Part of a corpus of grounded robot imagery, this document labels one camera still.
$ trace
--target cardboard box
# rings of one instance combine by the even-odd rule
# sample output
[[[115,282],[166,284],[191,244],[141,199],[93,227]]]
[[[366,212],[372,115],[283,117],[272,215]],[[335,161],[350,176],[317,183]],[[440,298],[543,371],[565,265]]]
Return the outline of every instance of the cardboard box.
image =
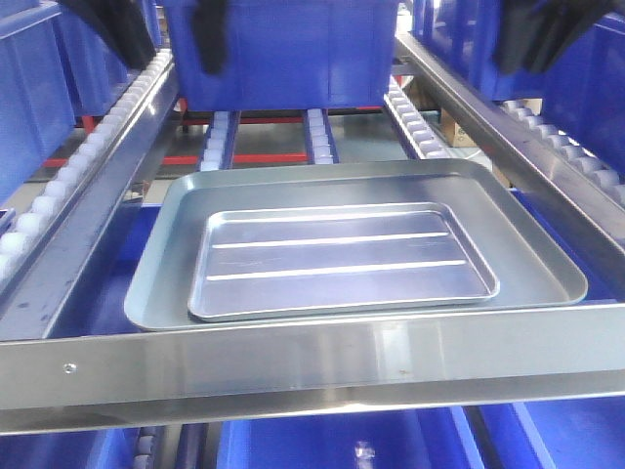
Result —
[[[440,129],[450,147],[477,147],[473,139],[444,109],[440,112]]]

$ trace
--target metal bar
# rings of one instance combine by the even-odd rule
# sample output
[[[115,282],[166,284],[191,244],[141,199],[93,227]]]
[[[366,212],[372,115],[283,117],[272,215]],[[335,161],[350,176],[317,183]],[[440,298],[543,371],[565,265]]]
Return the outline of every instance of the metal bar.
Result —
[[[614,295],[625,298],[625,209],[544,141],[450,72],[408,33],[401,58]]]
[[[33,253],[25,272],[0,298],[0,340],[84,333],[81,305],[91,302],[98,278],[130,229],[164,152],[149,151],[173,136],[168,120],[178,93],[173,61],[164,67],[102,156],[102,166],[81,189],[47,236],[45,249]]]
[[[612,304],[7,342],[0,433],[622,395],[622,330]]]

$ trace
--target blue plastic bin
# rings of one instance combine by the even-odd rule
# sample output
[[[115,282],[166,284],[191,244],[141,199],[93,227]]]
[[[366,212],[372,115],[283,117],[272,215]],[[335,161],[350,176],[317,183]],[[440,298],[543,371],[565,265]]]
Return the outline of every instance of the blue plastic bin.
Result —
[[[540,98],[543,75],[525,71],[504,75],[492,60],[500,2],[415,0],[413,34],[488,99]]]
[[[193,40],[194,0],[163,0],[191,110],[358,107],[389,88],[396,0],[230,0],[229,60],[206,74]]]
[[[546,120],[625,174],[625,19],[609,15],[547,73]]]
[[[356,461],[356,446],[372,449],[375,457]],[[321,467],[484,466],[459,407],[242,420],[222,427],[218,469]]]
[[[0,469],[108,469],[133,466],[138,429],[0,438]]]
[[[0,19],[39,6],[39,0],[0,0]]]
[[[485,405],[484,421],[505,467],[625,467],[625,399]]]
[[[47,3],[0,20],[0,200],[67,138],[74,124]]]
[[[141,0],[147,29],[160,45],[160,28],[153,0]],[[87,23],[62,8],[56,21],[57,40],[74,114],[104,115],[128,87],[128,68]]]

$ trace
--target aluminum tray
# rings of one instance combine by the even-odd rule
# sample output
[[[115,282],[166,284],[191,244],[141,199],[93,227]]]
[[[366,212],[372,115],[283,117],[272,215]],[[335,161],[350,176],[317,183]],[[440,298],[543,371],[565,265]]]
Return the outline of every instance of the aluminum tray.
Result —
[[[442,203],[453,210],[499,278],[499,293],[476,305],[337,313],[337,320],[551,306],[577,302],[586,294],[583,274],[486,169],[456,159],[388,161],[213,171],[181,178],[167,193],[147,242],[126,296],[126,315],[147,330],[282,320],[208,323],[188,314],[204,226],[215,213],[416,202]]]
[[[498,288],[440,203],[240,210],[208,218],[188,309],[293,317],[475,303]]]

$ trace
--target tray rim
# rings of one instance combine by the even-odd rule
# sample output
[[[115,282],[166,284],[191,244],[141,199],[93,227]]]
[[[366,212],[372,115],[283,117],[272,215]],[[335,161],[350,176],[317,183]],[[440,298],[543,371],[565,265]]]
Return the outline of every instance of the tray rim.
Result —
[[[139,265],[133,275],[130,287],[124,298],[124,312],[128,320],[146,331],[167,331],[167,330],[185,330],[197,328],[211,328],[214,330],[222,330],[231,327],[243,327],[247,322],[241,321],[240,324],[235,322],[210,323],[205,321],[188,322],[184,324],[176,324],[171,326],[154,326],[143,320],[146,304],[149,295],[142,295],[144,289],[143,284],[154,284],[157,275],[156,269],[162,256],[162,251],[170,235],[170,226],[174,222],[178,213],[178,207],[190,192],[205,189],[225,189],[236,188],[241,186],[254,187],[280,184],[297,184],[297,183],[314,183],[327,181],[347,181],[347,180],[369,180],[375,179],[392,179],[392,178],[414,178],[428,176],[459,176],[471,178],[475,180],[490,199],[505,213],[508,221],[514,226],[524,226],[528,231],[532,231],[534,235],[542,238],[539,246],[532,246],[532,250],[536,255],[543,258],[542,253],[549,250],[548,254],[558,257],[558,262],[566,265],[567,278],[562,279],[560,284],[567,280],[573,286],[570,288],[571,293],[566,301],[558,301],[545,303],[539,307],[566,306],[578,303],[587,293],[588,280],[585,278],[579,267],[566,255],[566,253],[558,246],[558,244],[549,236],[531,214],[516,200],[506,188],[504,188],[495,177],[481,165],[464,159],[433,159],[433,160],[402,160],[402,161],[384,161],[384,162],[364,162],[364,163],[341,163],[334,165],[310,165],[310,166],[290,166],[290,167],[271,167],[271,168],[249,168],[249,169],[231,169],[228,171],[210,171],[197,172],[188,174],[176,180],[167,191],[161,210],[158,214],[152,233],[146,243],[144,254]],[[527,242],[528,234],[524,234],[523,239]],[[146,253],[157,252],[158,256],[146,256]],[[547,259],[546,262],[554,264],[554,259]],[[445,314],[487,314],[497,311],[517,311],[527,308],[537,307],[536,305],[518,305],[511,306],[489,306],[480,310],[454,311],[453,309],[426,310],[420,316],[445,315]],[[410,310],[397,310],[397,315],[411,315]],[[337,315],[334,318],[325,317],[325,320],[354,320],[356,318],[371,318],[386,316],[384,312],[373,312],[367,315]],[[317,321],[319,318],[314,316],[302,316],[293,318],[291,321],[297,320],[304,322],[306,320]],[[264,326],[263,320],[248,321],[246,327]]]
[[[472,272],[479,279],[484,291],[486,292],[483,295],[479,296],[452,296],[449,298],[429,298],[423,300],[395,300],[395,301],[381,301],[381,302],[362,302],[362,303],[350,303],[343,304],[337,306],[311,306],[311,307],[300,307],[300,308],[281,308],[281,309],[272,309],[272,310],[255,310],[255,311],[247,311],[247,312],[237,312],[237,313],[228,313],[227,315],[203,315],[198,313],[200,308],[200,299],[201,299],[201,290],[203,284],[204,275],[202,272],[205,271],[206,263],[209,255],[209,246],[208,239],[214,229],[213,225],[216,223],[215,220],[226,218],[226,222],[228,221],[228,216],[233,217],[231,222],[238,221],[253,221],[253,220],[262,220],[262,214],[275,214],[276,217],[270,218],[278,218],[280,214],[287,214],[285,217],[280,218],[298,218],[298,215],[304,214],[301,216],[306,216],[306,212],[313,213],[319,211],[330,211],[330,212],[345,212],[350,210],[357,211],[366,211],[366,209],[373,208],[378,209],[377,213],[384,213],[385,209],[389,209],[389,213],[394,213],[393,209],[400,207],[406,207],[406,211],[410,211],[412,213],[426,213],[430,212],[440,216],[445,225],[449,228],[449,232],[453,235],[454,240],[456,241],[459,248],[465,254],[466,259],[469,261],[470,268]],[[407,207],[414,207],[413,210],[409,210]],[[242,219],[236,218],[242,214],[254,214],[259,215],[256,218],[250,219]],[[469,236],[467,231],[464,229],[458,217],[455,215],[451,207],[442,202],[436,201],[420,201],[420,202],[383,202],[383,203],[361,203],[361,204],[350,204],[350,205],[324,205],[324,206],[309,206],[309,207],[300,207],[300,208],[263,208],[257,210],[223,210],[220,212],[215,212],[209,215],[204,224],[204,229],[202,232],[202,239],[200,241],[200,249],[198,250],[197,258],[194,266],[194,275],[193,281],[191,284],[190,295],[187,301],[188,313],[195,319],[205,321],[205,322],[225,322],[225,321],[237,321],[237,320],[263,320],[263,319],[289,319],[287,316],[289,311],[298,312],[297,316],[301,314],[310,313],[312,316],[322,316],[328,314],[342,314],[342,313],[353,313],[354,311],[362,311],[363,313],[372,313],[376,310],[382,310],[385,308],[389,309],[400,309],[400,308],[424,308],[424,307],[436,307],[436,306],[453,306],[453,305],[474,305],[486,300],[489,300],[495,297],[499,293],[500,289],[500,281],[499,277],[494,274],[492,268],[484,259],[480,250],[476,246],[473,239]]]

